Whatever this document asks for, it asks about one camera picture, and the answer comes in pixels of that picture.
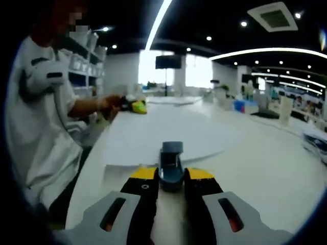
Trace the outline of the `person's left hand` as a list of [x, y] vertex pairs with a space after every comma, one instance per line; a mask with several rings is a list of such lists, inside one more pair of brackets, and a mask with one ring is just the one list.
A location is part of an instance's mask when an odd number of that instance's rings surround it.
[[114, 94], [101, 99], [99, 110], [104, 118], [111, 123], [116, 115], [120, 112], [121, 107], [122, 96]]

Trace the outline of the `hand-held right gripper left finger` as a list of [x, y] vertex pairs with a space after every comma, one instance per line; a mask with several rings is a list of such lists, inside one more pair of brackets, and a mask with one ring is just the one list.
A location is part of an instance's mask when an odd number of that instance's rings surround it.
[[85, 210], [83, 244], [152, 244], [157, 198], [158, 169], [139, 168], [120, 191]]

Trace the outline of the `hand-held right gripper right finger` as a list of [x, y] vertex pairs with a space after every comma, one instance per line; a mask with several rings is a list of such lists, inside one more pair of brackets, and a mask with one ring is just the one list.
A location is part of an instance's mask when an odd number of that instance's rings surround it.
[[212, 174], [186, 168], [184, 194], [197, 244], [261, 243], [259, 212], [233, 192], [224, 192]]

